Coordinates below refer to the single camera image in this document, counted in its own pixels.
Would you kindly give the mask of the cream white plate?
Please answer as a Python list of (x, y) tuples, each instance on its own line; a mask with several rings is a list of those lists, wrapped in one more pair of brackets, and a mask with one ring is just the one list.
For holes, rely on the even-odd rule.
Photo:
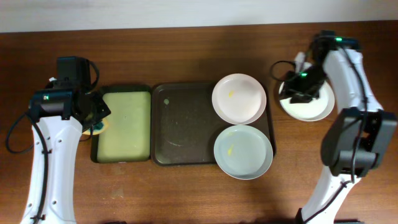
[(292, 97), (282, 98), (285, 83), (282, 82), (278, 90), (278, 99), (282, 109), (291, 117), (313, 122), (326, 118), (335, 107), (335, 95), (331, 85), (324, 80), (318, 89), (318, 95), (308, 103), (291, 103)]

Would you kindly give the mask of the green yellow scrub sponge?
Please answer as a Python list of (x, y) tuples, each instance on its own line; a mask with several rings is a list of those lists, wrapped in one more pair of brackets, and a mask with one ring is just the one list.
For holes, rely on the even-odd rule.
[(104, 118), (99, 123), (95, 124), (92, 128), (83, 131), (84, 135), (99, 135), (109, 127), (108, 121)]

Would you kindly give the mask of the pink plate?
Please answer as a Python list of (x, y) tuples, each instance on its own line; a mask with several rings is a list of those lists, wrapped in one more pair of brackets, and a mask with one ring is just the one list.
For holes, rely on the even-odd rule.
[(218, 81), (211, 102), (216, 114), (227, 123), (250, 124), (264, 113), (267, 93), (255, 78), (234, 73)]

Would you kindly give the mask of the pale blue plate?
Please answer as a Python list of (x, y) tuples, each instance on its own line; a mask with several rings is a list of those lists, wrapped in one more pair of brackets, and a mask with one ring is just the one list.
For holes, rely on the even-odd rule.
[(219, 168), (239, 180), (252, 180), (265, 174), (273, 161), (269, 138), (247, 125), (234, 125), (223, 130), (213, 146)]

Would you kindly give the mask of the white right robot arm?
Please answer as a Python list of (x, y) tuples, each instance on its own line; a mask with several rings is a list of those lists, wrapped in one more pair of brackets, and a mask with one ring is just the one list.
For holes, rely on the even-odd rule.
[(338, 108), (322, 140), (320, 179), (295, 222), (334, 223), (350, 190), (381, 164), (397, 117), (384, 111), (373, 95), (356, 39), (323, 30), (291, 64), (295, 70), (282, 80), (279, 100), (309, 105), (320, 99), (321, 86), (330, 82)]

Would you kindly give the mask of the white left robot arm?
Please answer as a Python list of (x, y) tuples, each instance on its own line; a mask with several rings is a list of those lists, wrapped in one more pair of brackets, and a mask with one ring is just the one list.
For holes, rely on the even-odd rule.
[(75, 223), (76, 152), (85, 131), (111, 111), (95, 91), (96, 65), (83, 57), (57, 59), (57, 77), (34, 93), (25, 114), (32, 124), (34, 157), (22, 223)]

